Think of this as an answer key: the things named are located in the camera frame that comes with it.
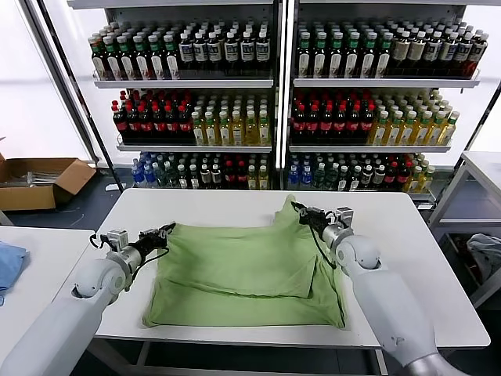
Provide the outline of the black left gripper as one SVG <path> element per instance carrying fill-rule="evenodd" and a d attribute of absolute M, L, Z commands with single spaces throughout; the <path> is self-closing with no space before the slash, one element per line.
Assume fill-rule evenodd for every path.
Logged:
<path fill-rule="evenodd" d="M 168 236 L 172 233 L 176 222 L 170 222 L 162 225 L 158 229 L 149 229 L 139 234 L 139 239 L 132 244 L 132 247 L 141 257 L 147 257 L 153 250 L 159 248 L 159 245 L 168 243 Z"/>

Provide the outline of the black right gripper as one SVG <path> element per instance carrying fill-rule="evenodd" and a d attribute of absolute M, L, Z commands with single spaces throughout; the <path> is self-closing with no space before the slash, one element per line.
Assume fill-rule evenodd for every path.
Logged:
<path fill-rule="evenodd" d="M 296 201 L 292 202 L 291 205 L 299 214 L 299 223 L 311 226 L 312 230 L 318 235 L 323 235 L 325 228 L 332 226 L 336 222 L 336 216 L 332 211 L 324 211 L 322 209 L 311 210 L 309 207 Z"/>

